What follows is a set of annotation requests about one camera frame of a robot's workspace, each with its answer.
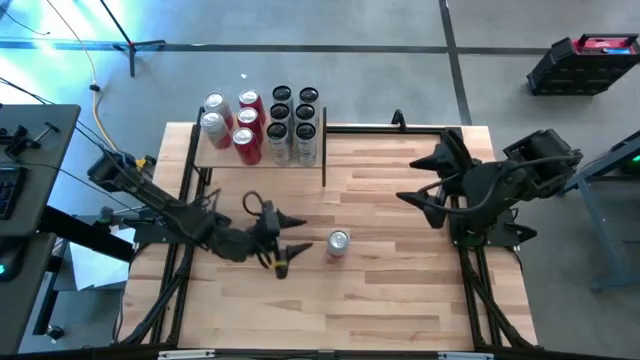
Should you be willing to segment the black toolbox with red lid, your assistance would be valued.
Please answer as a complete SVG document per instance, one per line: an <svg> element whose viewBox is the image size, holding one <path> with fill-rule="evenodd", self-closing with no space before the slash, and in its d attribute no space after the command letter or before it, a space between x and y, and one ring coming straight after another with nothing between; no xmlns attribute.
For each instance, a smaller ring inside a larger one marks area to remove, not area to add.
<svg viewBox="0 0 640 360"><path fill-rule="evenodd" d="M554 43L527 75L535 96L595 96L640 64L640 34L583 34Z"/></svg>

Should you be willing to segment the black keyboard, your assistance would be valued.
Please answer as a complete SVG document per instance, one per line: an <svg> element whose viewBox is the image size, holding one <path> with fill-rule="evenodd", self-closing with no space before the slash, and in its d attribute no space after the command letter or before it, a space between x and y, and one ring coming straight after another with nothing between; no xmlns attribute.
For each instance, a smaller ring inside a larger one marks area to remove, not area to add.
<svg viewBox="0 0 640 360"><path fill-rule="evenodd" d="M11 218L27 172L24 167L0 167L0 220Z"/></svg>

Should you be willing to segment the black computer tower green lights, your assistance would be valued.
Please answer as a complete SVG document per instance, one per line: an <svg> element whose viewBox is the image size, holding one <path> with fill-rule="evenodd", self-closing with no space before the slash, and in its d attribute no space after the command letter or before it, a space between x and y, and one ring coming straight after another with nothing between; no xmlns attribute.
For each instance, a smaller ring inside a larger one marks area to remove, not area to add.
<svg viewBox="0 0 640 360"><path fill-rule="evenodd" d="M624 175L640 176L640 148L624 159L619 170Z"/></svg>

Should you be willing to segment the black aluminium table frame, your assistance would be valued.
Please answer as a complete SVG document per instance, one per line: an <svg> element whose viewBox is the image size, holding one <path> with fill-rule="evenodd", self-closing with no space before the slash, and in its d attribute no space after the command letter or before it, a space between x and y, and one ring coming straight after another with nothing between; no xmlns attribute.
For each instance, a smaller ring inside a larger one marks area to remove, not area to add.
<svg viewBox="0 0 640 360"><path fill-rule="evenodd" d="M221 193L218 209L244 227L250 190L307 223L286 245L312 242L284 280L257 261L223 261L196 250L188 282L160 317L156 336L181 347L321 350L470 350L502 343L483 306L471 320L459 255L446 229L396 197L435 180L409 163L430 154L439 127L336 124L327 134L327 183L309 170L196 168L199 133L166 126L154 180L171 194ZM327 240L345 231L343 258Z"/></svg>

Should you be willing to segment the silver mounting bracket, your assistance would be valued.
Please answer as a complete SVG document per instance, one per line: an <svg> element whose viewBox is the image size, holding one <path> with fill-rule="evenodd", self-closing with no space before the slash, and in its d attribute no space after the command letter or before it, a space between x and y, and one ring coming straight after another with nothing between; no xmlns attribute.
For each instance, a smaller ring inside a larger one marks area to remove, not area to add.
<svg viewBox="0 0 640 360"><path fill-rule="evenodd" d="M439 352L438 360L495 360L491 353L479 352Z"/></svg>
<svg viewBox="0 0 640 360"><path fill-rule="evenodd" d="M208 360L215 357L216 352L213 349L187 349L161 351L157 360Z"/></svg>

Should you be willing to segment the red Coca-Cola can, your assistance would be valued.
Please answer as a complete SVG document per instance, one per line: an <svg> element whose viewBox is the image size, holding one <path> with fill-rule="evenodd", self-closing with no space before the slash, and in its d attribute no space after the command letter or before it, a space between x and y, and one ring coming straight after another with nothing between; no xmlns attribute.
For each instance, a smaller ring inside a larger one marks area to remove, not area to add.
<svg viewBox="0 0 640 360"><path fill-rule="evenodd" d="M240 127L233 132L232 141L240 160L245 165L256 165L261 161L261 148L254 132Z"/></svg>
<svg viewBox="0 0 640 360"><path fill-rule="evenodd" d="M205 112L200 120L201 128L217 149L225 149L231 145L230 129L222 115L215 111Z"/></svg>
<svg viewBox="0 0 640 360"><path fill-rule="evenodd" d="M331 258L343 258L349 248L350 237L342 230L333 231L327 240L327 254Z"/></svg>
<svg viewBox="0 0 640 360"><path fill-rule="evenodd" d="M254 89L247 89L240 92L239 105L241 108L253 108L257 114L260 122L265 123L266 115L261 95Z"/></svg>
<svg viewBox="0 0 640 360"><path fill-rule="evenodd" d="M263 128L261 116L252 107L244 107L237 113L237 123L239 127L250 129L255 135L259 145L263 142Z"/></svg>

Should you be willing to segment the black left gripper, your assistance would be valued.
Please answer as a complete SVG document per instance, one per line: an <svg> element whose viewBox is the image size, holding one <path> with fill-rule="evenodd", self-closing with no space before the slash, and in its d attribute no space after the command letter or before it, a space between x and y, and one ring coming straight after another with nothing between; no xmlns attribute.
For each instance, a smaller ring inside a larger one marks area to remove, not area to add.
<svg viewBox="0 0 640 360"><path fill-rule="evenodd" d="M294 228L305 225L304 219L299 219L285 215L277 210L270 200L259 200L261 211L253 228L254 240L256 241L256 256L259 263L268 270L272 270L278 279L285 279L289 271L289 262L312 246L312 242L287 245L282 248L279 245L278 237L281 229ZM286 260L287 267L272 268L274 260Z"/></svg>

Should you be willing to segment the dented Celsius Peach Vibe can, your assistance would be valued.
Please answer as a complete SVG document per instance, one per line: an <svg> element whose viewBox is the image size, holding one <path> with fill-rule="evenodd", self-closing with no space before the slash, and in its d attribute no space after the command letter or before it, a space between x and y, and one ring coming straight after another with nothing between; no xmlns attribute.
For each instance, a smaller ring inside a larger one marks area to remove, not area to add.
<svg viewBox="0 0 640 360"><path fill-rule="evenodd" d="M292 90L287 85L276 86L272 90L272 99L275 104L285 104L289 108L293 105Z"/></svg>

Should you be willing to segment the white paper sheets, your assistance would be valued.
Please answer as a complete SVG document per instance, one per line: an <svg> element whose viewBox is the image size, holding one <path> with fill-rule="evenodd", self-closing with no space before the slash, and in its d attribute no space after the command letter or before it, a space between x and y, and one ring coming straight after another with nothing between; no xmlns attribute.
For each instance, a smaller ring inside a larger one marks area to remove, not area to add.
<svg viewBox="0 0 640 360"><path fill-rule="evenodd" d="M113 285L128 280L128 262L103 255L75 243L70 243L70 251L77 290Z"/></svg>

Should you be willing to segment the computer mouse with light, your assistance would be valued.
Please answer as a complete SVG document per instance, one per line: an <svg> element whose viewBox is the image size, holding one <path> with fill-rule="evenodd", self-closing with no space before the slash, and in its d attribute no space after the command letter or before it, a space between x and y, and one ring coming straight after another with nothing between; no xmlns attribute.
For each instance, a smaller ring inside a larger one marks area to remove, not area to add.
<svg viewBox="0 0 640 360"><path fill-rule="evenodd" d="M14 249L0 250L0 282L11 281L16 267L16 251Z"/></svg>

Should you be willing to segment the blue metal workbench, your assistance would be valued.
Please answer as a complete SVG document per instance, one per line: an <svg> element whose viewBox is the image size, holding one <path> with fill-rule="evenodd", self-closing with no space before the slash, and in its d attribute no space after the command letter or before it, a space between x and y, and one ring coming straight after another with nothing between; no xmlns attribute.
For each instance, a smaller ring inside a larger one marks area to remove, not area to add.
<svg viewBox="0 0 640 360"><path fill-rule="evenodd" d="M638 148L640 148L640 130L613 145L602 156L583 165L557 194L557 197L564 197L573 190L580 193L596 230L597 238L605 251L611 273L608 277L591 283L591 289L595 291L640 285L640 271L634 272L631 269L629 257L626 255L626 241L615 240L609 236L605 226L605 214L592 190L592 185L596 183L640 185L640 176L624 175L619 170L624 159Z"/></svg>

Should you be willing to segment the black crossbar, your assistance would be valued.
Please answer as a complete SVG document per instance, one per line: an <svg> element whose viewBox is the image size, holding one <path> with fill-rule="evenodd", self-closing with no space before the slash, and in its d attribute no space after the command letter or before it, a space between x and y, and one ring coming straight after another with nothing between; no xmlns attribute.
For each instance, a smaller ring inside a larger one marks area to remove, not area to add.
<svg viewBox="0 0 640 360"><path fill-rule="evenodd" d="M439 352L491 353L495 360L632 360L627 358L549 351L542 348L520 349L484 346L477 351L463 350L285 350L285 349L213 349L208 360L438 360ZM76 350L0 355L0 360L157 360L161 351L178 349L169 344L117 345Z"/></svg>

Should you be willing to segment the black tripod stand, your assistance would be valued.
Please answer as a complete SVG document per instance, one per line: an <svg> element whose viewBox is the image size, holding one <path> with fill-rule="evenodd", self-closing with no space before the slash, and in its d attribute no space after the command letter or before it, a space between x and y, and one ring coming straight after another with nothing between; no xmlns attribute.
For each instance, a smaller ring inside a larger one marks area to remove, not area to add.
<svg viewBox="0 0 640 360"><path fill-rule="evenodd" d="M131 78L134 78L136 74L136 70L135 70L136 53L139 52L145 46L156 46L158 48L163 48L164 46L167 45L167 42L165 40L150 40L150 41L143 41L143 42L132 41L130 37L127 35L124 28L121 26L120 22L117 20L117 18L111 11L111 9L109 8L109 6L107 5L107 3L105 2L105 0L98 0L98 1L102 5L102 7L105 9L111 21L114 23L114 25L116 26L119 33L124 39L123 43L113 43L112 47L128 55L129 75Z"/></svg>

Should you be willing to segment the dark grey desk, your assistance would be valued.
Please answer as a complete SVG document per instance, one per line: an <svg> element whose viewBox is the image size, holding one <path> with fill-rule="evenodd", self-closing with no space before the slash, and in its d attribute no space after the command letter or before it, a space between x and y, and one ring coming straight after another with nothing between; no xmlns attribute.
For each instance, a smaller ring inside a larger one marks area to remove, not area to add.
<svg viewBox="0 0 640 360"><path fill-rule="evenodd" d="M0 282L0 355L20 346L55 241L55 234L35 234L24 246L17 275Z"/></svg>
<svg viewBox="0 0 640 360"><path fill-rule="evenodd" d="M26 149L15 159L5 155L0 145L0 167L24 167L28 170L22 192L11 218L0 220L0 237L23 237L33 234L40 223L59 168L69 146L80 114L78 105L8 105L0 107L0 127L9 133L19 125L34 139L45 129L45 122L57 126L38 149Z"/></svg>

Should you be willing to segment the red and silver soda can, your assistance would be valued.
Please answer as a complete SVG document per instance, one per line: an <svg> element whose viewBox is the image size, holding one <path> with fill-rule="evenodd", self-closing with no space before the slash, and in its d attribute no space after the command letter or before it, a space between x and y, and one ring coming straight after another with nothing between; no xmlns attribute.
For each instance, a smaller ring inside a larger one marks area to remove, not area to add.
<svg viewBox="0 0 640 360"><path fill-rule="evenodd" d="M224 119L228 129L233 129L233 113L229 103L221 93L209 93L204 98L204 109L204 123L210 123L213 120L213 113L217 113L220 118Z"/></svg>

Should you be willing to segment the wooden shelf with black legs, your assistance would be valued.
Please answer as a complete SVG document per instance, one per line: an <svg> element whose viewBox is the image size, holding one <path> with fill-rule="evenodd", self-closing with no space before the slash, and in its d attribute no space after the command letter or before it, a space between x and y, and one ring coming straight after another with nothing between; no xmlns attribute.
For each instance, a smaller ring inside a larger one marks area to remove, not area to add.
<svg viewBox="0 0 640 360"><path fill-rule="evenodd" d="M309 170L319 181L322 187L327 183L327 155L326 155L326 127L327 127L327 108L322 108L319 115L319 125L316 131L316 160L312 165L303 165L298 161L296 148L291 151L291 159L288 163L277 163L271 152L271 148L267 140L261 145L261 161L256 165L246 165L236 149L230 145L228 148L218 149L211 142L209 136L205 133L202 126L202 118L206 111L203 107L199 109L196 125L199 129L199 138L195 150L195 158L193 165L196 168L255 168L255 169L300 169Z"/></svg>

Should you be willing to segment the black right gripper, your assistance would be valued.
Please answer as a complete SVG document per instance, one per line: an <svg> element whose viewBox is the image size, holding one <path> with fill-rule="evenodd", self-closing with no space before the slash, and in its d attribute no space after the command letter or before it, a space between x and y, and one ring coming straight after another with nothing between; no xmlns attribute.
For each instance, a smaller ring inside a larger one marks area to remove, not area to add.
<svg viewBox="0 0 640 360"><path fill-rule="evenodd" d="M433 205L443 207L447 197L453 192L456 182L472 167L473 161L464 145L460 134L446 128L431 155L419 158L409 163L414 169L434 171L439 179L439 185L427 185L424 192L397 192L396 197L418 209L424 210L426 219L432 228L441 228L446 213L433 208ZM427 192L436 188L435 195Z"/></svg>

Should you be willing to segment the black clamp tool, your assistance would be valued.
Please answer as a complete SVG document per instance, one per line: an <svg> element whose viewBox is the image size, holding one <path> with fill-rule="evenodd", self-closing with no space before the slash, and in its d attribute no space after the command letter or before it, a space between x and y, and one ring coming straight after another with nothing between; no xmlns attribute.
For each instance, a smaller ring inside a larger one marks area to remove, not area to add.
<svg viewBox="0 0 640 360"><path fill-rule="evenodd" d="M22 125L19 125L12 135L8 133L6 128L0 127L0 145L5 146L5 155L10 158L15 158L28 148L30 140L27 135L28 131Z"/></svg>

